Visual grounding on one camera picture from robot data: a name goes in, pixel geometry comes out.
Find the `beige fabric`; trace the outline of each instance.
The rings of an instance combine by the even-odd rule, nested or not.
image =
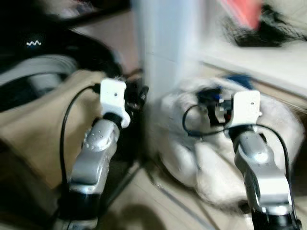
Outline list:
[[[59,136],[66,108],[82,88],[98,83],[101,72],[80,70],[58,89],[27,105],[0,113],[0,138],[16,150],[51,188],[61,182]],[[101,111],[98,95],[84,92],[71,110],[65,135],[68,170],[81,149],[85,131]]]

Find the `black cable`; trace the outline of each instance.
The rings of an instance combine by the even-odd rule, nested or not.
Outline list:
[[[293,196],[292,196],[292,182],[291,182],[291,175],[290,175],[290,163],[289,163],[288,149],[286,147],[286,144],[285,144],[283,138],[279,135],[279,133],[276,132],[274,129],[267,127],[265,125],[261,125],[261,124],[245,124],[245,125],[232,126],[232,127],[224,128],[223,130],[214,131],[214,132],[210,132],[210,133],[203,133],[203,132],[200,132],[200,131],[188,130],[187,126],[186,126],[186,118],[187,118],[189,111],[192,108],[195,108],[195,107],[200,107],[200,105],[199,104],[192,105],[189,109],[187,109],[187,111],[184,113],[184,115],[182,117],[183,129],[187,132],[189,137],[201,138],[201,137],[205,137],[205,136],[215,135],[215,134],[230,130],[231,128],[234,128],[234,127],[246,127],[246,126],[257,126],[257,127],[266,128],[266,129],[270,130],[272,133],[275,134],[275,136],[279,139],[279,141],[280,141],[280,143],[283,147],[285,170],[286,170],[285,176],[286,176],[287,181],[289,183],[289,189],[290,189],[290,195],[291,195],[291,200],[292,200],[292,210],[293,210],[294,219],[297,220],[295,204],[294,204],[294,200],[293,200]]]
[[[63,121],[62,121],[62,128],[61,128],[61,135],[59,139],[59,160],[61,164],[61,173],[62,173],[62,190],[65,192],[68,187],[68,181],[67,181],[67,174],[66,174],[66,166],[65,166],[65,159],[64,159],[64,139],[65,139],[65,127],[68,119],[69,112],[71,111],[71,108],[74,104],[74,102],[78,99],[78,97],[83,93],[84,91],[88,89],[93,89],[94,86],[87,86],[80,90],[71,100],[70,104],[68,105]]]

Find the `black wire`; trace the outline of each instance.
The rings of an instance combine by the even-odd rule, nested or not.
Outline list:
[[[81,93],[85,90],[94,89],[94,86],[87,86],[80,90],[71,100],[70,104],[68,105],[63,121],[62,121],[62,128],[61,128],[61,136],[59,139],[59,160],[61,164],[61,173],[62,173],[62,190],[65,192],[68,188],[68,181],[67,181],[67,174],[66,174],[66,166],[65,166],[65,159],[64,159],[64,139],[65,139],[65,127],[68,119],[69,112],[74,104],[74,102],[78,99]]]
[[[210,133],[203,133],[203,132],[200,132],[200,131],[188,130],[187,126],[186,126],[186,118],[187,118],[189,111],[191,109],[195,108],[195,107],[200,107],[200,105],[199,104],[192,105],[189,109],[187,109],[187,111],[184,113],[184,115],[182,117],[183,129],[187,132],[188,136],[190,136],[190,137],[202,138],[202,137],[205,137],[205,136],[215,135],[215,134],[230,130],[231,128],[234,128],[234,127],[246,127],[246,126],[256,126],[256,127],[266,128],[266,129],[270,130],[272,133],[275,134],[275,136],[279,139],[279,141],[280,141],[280,143],[283,147],[285,170],[286,170],[285,176],[286,176],[287,181],[289,183],[290,195],[291,195],[291,200],[292,200],[293,215],[294,215],[295,220],[297,220],[295,204],[294,204],[294,200],[293,200],[293,196],[292,196],[292,182],[291,182],[291,175],[290,175],[290,163],[289,163],[288,149],[286,147],[286,144],[285,144],[283,138],[279,135],[279,133],[276,132],[274,129],[267,127],[265,125],[261,125],[261,124],[244,124],[244,125],[232,126],[232,127],[224,128],[223,130],[214,131],[214,132],[210,132]]]

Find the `white plush toy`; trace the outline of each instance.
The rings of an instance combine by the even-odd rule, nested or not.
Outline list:
[[[234,81],[210,78],[192,79],[164,97],[155,109],[150,140],[160,153],[161,160],[169,172],[181,183],[194,188],[199,196],[219,207],[237,205],[246,200],[243,177],[234,164],[232,141],[223,132],[206,137],[202,141],[188,137],[182,127],[182,116],[192,105],[197,104],[196,92],[220,86],[223,98],[238,91],[247,90]],[[304,129],[291,111],[281,102],[262,95],[258,119],[275,129],[286,142],[290,163],[293,162],[303,140]],[[189,129],[203,132],[213,131],[209,119],[195,108],[187,116]],[[266,129],[259,128],[275,154],[275,162],[284,170],[284,155],[277,137]]]

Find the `white shelf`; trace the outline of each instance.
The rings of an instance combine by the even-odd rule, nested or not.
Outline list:
[[[201,60],[307,98],[307,42],[280,48],[241,48],[216,36],[205,42]]]

